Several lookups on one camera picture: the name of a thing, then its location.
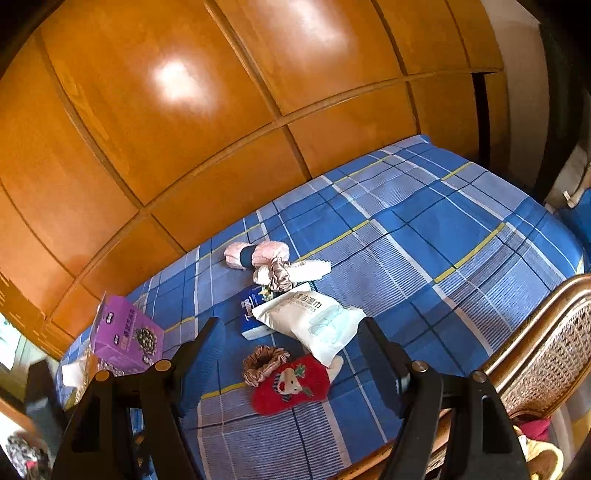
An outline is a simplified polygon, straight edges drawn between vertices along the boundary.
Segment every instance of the metal screw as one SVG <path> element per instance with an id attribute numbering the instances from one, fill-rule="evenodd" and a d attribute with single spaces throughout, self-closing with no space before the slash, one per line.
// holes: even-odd
<path id="1" fill-rule="evenodd" d="M 429 368 L 429 364 L 427 362 L 423 362 L 422 360 L 415 360 L 411 366 L 415 372 L 426 372 Z"/>
<path id="2" fill-rule="evenodd" d="M 482 373 L 480 370 L 474 370 L 472 372 L 472 379 L 478 383 L 486 382 L 486 375 Z"/>
<path id="3" fill-rule="evenodd" d="M 170 363 L 170 360 L 161 360 L 156 363 L 156 370 L 159 372 L 166 372 L 171 366 L 173 365 Z"/>
<path id="4" fill-rule="evenodd" d="M 111 372 L 108 370 L 100 370 L 96 373 L 95 378 L 97 382 L 104 382 L 111 376 Z"/>

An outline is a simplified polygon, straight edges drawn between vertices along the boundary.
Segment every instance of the purple box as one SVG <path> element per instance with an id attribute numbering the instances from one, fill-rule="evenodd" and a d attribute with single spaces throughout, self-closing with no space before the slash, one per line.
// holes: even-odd
<path id="1" fill-rule="evenodd" d="M 145 371 L 162 358 L 164 330 L 124 297 L 103 296 L 90 331 L 96 356 L 126 374 Z"/>

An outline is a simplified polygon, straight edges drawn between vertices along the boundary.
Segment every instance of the brown scrunchie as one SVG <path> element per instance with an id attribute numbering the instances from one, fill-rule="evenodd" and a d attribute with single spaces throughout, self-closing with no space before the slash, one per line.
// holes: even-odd
<path id="1" fill-rule="evenodd" d="M 284 348 L 269 345 L 257 345 L 255 351 L 242 361 L 242 378 L 249 387 L 256 387 L 269 377 L 277 368 L 287 363 L 290 354 Z"/>
<path id="2" fill-rule="evenodd" d="M 284 262 L 281 258 L 276 258 L 269 265 L 269 288 L 271 291 L 278 291 L 280 293 L 290 291 L 296 286 L 290 280 L 290 273 L 287 271 L 289 262 Z"/>

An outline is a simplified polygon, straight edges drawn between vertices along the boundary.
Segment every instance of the tissue box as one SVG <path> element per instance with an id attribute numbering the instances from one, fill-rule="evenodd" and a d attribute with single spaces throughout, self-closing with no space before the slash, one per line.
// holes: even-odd
<path id="1" fill-rule="evenodd" d="M 96 356 L 126 374 L 145 371 L 162 358 L 164 331 L 123 297 L 103 296 L 90 331 Z"/>
<path id="2" fill-rule="evenodd" d="M 240 330 L 242 336 L 247 340 L 256 340 L 273 333 L 273 330 L 262 322 L 259 322 L 252 314 L 252 309 L 262 305 L 266 301 L 273 299 L 274 295 L 268 287 L 257 285 L 247 288 L 240 300 L 240 305 L 244 309 L 240 318 Z"/>

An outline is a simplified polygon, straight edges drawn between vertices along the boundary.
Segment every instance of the mattress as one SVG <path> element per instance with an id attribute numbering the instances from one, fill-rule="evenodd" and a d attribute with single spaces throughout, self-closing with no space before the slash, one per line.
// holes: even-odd
<path id="1" fill-rule="evenodd" d="M 262 206 L 128 296 L 165 329 L 168 358 L 210 316 L 226 325 L 217 373 L 182 419 L 207 479 L 324 479 L 394 439 L 401 426 L 356 339 L 342 351 L 345 364 L 325 402 L 272 417 L 254 413 L 242 360 L 259 344 L 303 354 L 279 333 L 256 341 L 240 334 L 239 294 L 252 273 L 228 268 L 223 252 L 231 242 L 263 239 L 286 242 L 292 261 L 331 261 L 316 290 L 363 308 L 412 359 L 455 375 L 478 368 L 552 289 L 583 271 L 583 249 L 559 220 L 425 136 L 352 160 Z M 88 334 L 62 364 L 77 358 Z M 61 369 L 65 401 L 71 390 L 60 376 Z"/>

